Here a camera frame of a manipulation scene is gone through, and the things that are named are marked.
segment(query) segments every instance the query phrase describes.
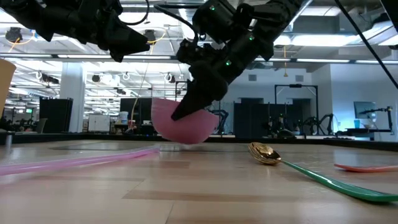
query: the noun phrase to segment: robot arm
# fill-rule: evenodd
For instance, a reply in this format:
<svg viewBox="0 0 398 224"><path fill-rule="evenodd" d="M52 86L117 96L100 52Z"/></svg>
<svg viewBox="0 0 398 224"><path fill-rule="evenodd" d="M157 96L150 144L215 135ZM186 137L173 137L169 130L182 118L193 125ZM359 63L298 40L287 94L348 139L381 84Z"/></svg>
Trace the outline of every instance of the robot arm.
<svg viewBox="0 0 398 224"><path fill-rule="evenodd" d="M0 0L0 7L47 41L61 34L109 50L121 62L125 55L149 50L147 38L134 31L119 15L119 0Z"/></svg>
<svg viewBox="0 0 398 224"><path fill-rule="evenodd" d="M241 4L235 10L227 0L209 0L193 16L193 26L200 35L207 34L221 50L210 45L198 47L184 40L177 52L180 62L191 65L194 80L188 82L187 94L174 111L173 120L192 114L212 101L220 101L231 84L259 55L269 60L274 41L299 11L303 0L271 0L267 4ZM257 19L251 30L249 25Z"/></svg>

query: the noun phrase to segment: green spoon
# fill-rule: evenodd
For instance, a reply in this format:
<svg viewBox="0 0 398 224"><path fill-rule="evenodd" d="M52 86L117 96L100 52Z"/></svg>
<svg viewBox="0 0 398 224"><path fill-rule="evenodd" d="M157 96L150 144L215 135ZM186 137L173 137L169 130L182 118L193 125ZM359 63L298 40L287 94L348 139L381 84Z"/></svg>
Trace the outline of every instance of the green spoon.
<svg viewBox="0 0 398 224"><path fill-rule="evenodd" d="M303 167L297 166L295 164L283 161L280 155L273 150L273 148L261 144L261 143L250 143L249 145L250 154L259 162L267 165L274 165L280 162L290 166L291 168L298 170L299 172L313 178L317 182L336 190L340 193L349 195L354 198L358 198L361 200L366 200L370 202L397 202L398 195L387 194L382 192L377 192L374 190L364 189L362 187L357 187L351 184L345 184L338 180L325 177L324 175L318 174L314 171L310 171L308 169L304 169Z"/></svg>

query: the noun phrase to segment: pink straw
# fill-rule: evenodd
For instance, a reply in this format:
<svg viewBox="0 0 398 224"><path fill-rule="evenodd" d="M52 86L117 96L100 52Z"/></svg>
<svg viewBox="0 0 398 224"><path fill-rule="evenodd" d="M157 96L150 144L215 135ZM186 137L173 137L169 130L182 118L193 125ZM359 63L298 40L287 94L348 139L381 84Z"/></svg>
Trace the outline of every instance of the pink straw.
<svg viewBox="0 0 398 224"><path fill-rule="evenodd" d="M46 161L46 162L35 162L30 164L11 165L11 166L0 166L0 176L10 174L21 174L25 172L40 172L46 170L58 170L73 166L82 166L96 164L100 162L113 162L124 159L132 159L140 156L145 156L151 153L159 152L158 147L147 148L136 152L129 152L124 154L109 155L109 156L96 156L88 158L78 159L65 159L60 161Z"/></svg>

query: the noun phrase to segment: chair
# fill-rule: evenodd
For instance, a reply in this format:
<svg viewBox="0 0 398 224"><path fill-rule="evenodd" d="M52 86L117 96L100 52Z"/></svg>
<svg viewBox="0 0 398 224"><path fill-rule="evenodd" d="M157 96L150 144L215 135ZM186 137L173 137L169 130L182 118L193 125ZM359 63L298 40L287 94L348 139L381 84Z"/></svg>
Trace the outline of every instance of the chair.
<svg viewBox="0 0 398 224"><path fill-rule="evenodd" d="M47 118L42 118L39 120L39 123L37 123L36 131L23 131L23 132L17 132L16 134L42 134L44 125L47 122Z"/></svg>

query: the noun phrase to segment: wall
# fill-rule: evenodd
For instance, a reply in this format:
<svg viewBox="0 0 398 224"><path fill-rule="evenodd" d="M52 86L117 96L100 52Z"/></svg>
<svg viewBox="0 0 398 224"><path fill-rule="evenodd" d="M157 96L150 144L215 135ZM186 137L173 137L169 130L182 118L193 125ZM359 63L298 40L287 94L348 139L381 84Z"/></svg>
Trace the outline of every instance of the wall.
<svg viewBox="0 0 398 224"><path fill-rule="evenodd" d="M226 120L225 132L233 132L233 118L234 118L234 103L240 103L241 98L263 98L264 103L274 103L274 85L275 84L294 84L296 75L304 75L303 85L311 85L312 77L311 73L307 73L305 69L288 69L287 73L289 77L284 77L285 70L280 69L278 71L270 69L262 70L246 70L240 75L230 86L225 97L220 101L221 109L226 110L229 113L228 119ZM257 75L256 82L249 82L248 75ZM292 103L294 98L315 98L313 93L311 93L306 88L293 89L284 88L278 94L278 103ZM218 109L218 102L213 102L212 109Z"/></svg>
<svg viewBox="0 0 398 224"><path fill-rule="evenodd" d="M388 69L398 80L398 66L389 66ZM395 135L382 133L383 141L397 141L397 107L398 90L388 79L379 65L331 65L331 86L333 98L333 113L341 123L339 128L354 127L354 101L373 101L378 108L393 107L392 122ZM378 112L376 125L380 129L388 128L387 113Z"/></svg>
<svg viewBox="0 0 398 224"><path fill-rule="evenodd" d="M312 85L318 85L318 108L319 119L324 115L333 112L332 95L331 95L331 72L330 65L325 65L312 73ZM312 116L316 116L315 107L312 107ZM324 127L328 126L328 119L322 122Z"/></svg>

